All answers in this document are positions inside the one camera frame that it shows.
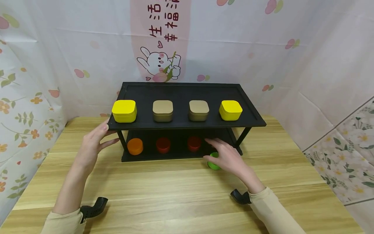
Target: black shelf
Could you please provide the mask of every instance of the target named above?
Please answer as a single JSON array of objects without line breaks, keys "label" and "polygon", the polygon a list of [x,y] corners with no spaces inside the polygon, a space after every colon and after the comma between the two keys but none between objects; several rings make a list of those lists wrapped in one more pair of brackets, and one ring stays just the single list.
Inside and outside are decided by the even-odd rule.
[{"label": "black shelf", "polygon": [[[123,82],[117,100],[134,100],[137,105],[137,118],[133,123],[117,123],[113,115],[110,116],[109,130],[117,131],[124,148],[122,161],[145,161],[179,158],[200,158],[210,154],[214,149],[204,142],[204,138],[220,138],[233,147],[240,155],[239,147],[252,127],[266,126],[256,108],[249,100],[240,84],[219,83],[146,83]],[[173,120],[158,123],[153,120],[152,106],[156,100],[170,100],[173,102]],[[209,115],[205,122],[193,122],[188,118],[188,103],[191,100],[204,100],[209,106]],[[223,100],[236,100],[243,112],[237,121],[224,121],[218,112]],[[245,127],[243,133],[236,140],[231,128]],[[122,130],[128,130],[127,139]],[[199,136],[202,147],[192,153],[187,149],[189,136]],[[159,154],[156,150],[156,140],[168,137],[171,149],[167,154]],[[130,155],[126,141],[140,138],[144,150],[140,155]]]}]

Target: wrist strap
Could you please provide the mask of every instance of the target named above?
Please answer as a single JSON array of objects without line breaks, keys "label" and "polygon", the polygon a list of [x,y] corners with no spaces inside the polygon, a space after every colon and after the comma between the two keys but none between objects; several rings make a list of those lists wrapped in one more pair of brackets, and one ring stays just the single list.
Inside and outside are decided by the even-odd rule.
[{"label": "wrist strap", "polygon": [[101,214],[104,211],[107,202],[107,198],[98,197],[94,206],[82,206],[80,212],[82,212],[83,217],[80,223],[82,224],[87,218],[93,218]]},{"label": "wrist strap", "polygon": [[237,189],[235,189],[234,191],[232,191],[230,193],[230,195],[240,205],[252,204],[251,198],[249,197],[249,193],[248,192],[245,192],[242,195],[241,193],[239,193],[239,191]]}]

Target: sleeve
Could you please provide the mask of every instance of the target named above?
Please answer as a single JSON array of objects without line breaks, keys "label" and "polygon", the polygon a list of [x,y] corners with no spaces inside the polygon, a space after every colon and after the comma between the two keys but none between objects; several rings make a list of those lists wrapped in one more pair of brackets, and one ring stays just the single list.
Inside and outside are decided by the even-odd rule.
[{"label": "sleeve", "polygon": [[266,187],[258,194],[249,194],[250,205],[270,234],[303,234],[304,230],[279,202],[273,191]]},{"label": "sleeve", "polygon": [[66,215],[51,212],[40,234],[83,234],[86,221],[81,224],[82,217],[79,209]]}]

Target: hand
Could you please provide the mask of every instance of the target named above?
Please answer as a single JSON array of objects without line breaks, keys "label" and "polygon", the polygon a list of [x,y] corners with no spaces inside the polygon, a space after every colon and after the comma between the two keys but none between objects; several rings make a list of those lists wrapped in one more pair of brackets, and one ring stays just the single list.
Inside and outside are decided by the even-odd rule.
[{"label": "hand", "polygon": [[206,155],[204,156],[206,160],[236,176],[239,176],[243,171],[248,170],[248,166],[234,147],[218,138],[214,140],[205,139],[205,141],[216,148],[219,154],[218,158]]},{"label": "hand", "polygon": [[257,194],[265,189],[256,173],[252,168],[247,166],[238,151],[221,139],[205,139],[218,151],[218,158],[205,155],[204,159],[216,164],[225,171],[237,176],[248,188],[252,194]]},{"label": "hand", "polygon": [[115,133],[115,131],[109,131],[108,126],[109,119],[105,120],[94,130],[83,137],[82,145],[75,157],[73,167],[79,167],[84,170],[85,174],[88,176],[96,164],[97,156],[99,152],[119,141],[119,138],[112,139],[100,144],[100,141],[110,134]]}]

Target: table surface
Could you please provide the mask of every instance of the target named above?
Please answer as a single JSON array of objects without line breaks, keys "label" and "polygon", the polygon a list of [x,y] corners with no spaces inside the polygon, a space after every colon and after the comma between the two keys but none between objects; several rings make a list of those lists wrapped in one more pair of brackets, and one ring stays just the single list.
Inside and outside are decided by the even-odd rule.
[{"label": "table surface", "polygon": [[[82,137],[105,118],[70,121],[1,228],[38,234],[79,149]],[[272,188],[307,233],[363,231],[273,117],[242,143],[245,162]],[[235,129],[236,137],[242,129]],[[86,183],[83,204],[109,199],[103,214],[87,220],[85,233],[267,233],[250,206],[230,192],[243,184],[202,159],[121,162],[121,144],[104,149]]]}]

